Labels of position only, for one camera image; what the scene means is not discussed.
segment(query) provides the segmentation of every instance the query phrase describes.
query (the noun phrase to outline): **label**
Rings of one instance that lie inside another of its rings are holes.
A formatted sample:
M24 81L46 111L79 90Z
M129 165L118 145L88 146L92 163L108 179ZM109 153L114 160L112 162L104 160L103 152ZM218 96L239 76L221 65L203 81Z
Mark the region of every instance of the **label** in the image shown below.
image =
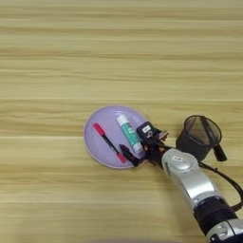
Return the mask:
M131 146L134 146L135 144L140 142L140 138L139 138L138 134L133 129L133 127L130 123L125 123L121 127L121 129L122 129L124 135L126 136L126 138L128 139L129 143L131 144Z
M173 156L172 160L173 161L177 161L177 162L183 162L183 158L182 157L178 157L178 156Z
M149 130L151 130L150 125L146 125L145 127L142 128L143 133L147 133Z

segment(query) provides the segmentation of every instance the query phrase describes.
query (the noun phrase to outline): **red marker cap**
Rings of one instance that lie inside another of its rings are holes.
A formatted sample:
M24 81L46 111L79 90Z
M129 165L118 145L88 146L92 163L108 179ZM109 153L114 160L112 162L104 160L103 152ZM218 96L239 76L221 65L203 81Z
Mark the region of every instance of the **red marker cap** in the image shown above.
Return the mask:
M101 136L105 135L103 129L100 127L99 124L94 123L93 126L94 126L94 128L96 129L96 131L97 131Z

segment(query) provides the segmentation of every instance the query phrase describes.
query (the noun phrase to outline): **black mesh cup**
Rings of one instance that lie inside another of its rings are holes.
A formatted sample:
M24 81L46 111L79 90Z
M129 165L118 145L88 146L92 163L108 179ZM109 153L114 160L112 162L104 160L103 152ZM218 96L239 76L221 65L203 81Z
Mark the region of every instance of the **black mesh cup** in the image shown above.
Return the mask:
M204 116L191 116L177 139L177 149L192 154L199 162L214 149L217 160L224 161L227 158L219 145L221 140L222 133L216 123Z

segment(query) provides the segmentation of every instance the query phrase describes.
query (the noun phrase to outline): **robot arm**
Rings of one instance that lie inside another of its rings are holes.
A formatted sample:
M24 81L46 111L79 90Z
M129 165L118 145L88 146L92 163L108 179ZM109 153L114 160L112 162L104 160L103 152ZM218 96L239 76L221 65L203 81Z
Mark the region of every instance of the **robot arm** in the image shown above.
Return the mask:
M171 148L162 155L161 166L184 194L207 242L243 242L243 221L200 170L194 156Z

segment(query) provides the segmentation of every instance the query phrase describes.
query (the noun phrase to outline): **table surface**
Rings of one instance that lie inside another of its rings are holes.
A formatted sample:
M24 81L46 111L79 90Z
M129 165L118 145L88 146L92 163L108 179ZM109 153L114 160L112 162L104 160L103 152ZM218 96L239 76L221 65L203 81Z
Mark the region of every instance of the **table surface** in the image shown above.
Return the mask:
M128 105L173 145L204 114L229 158L207 163L243 186L243 2L1 0L0 34L1 242L204 242L169 178L101 166L83 129L97 108Z

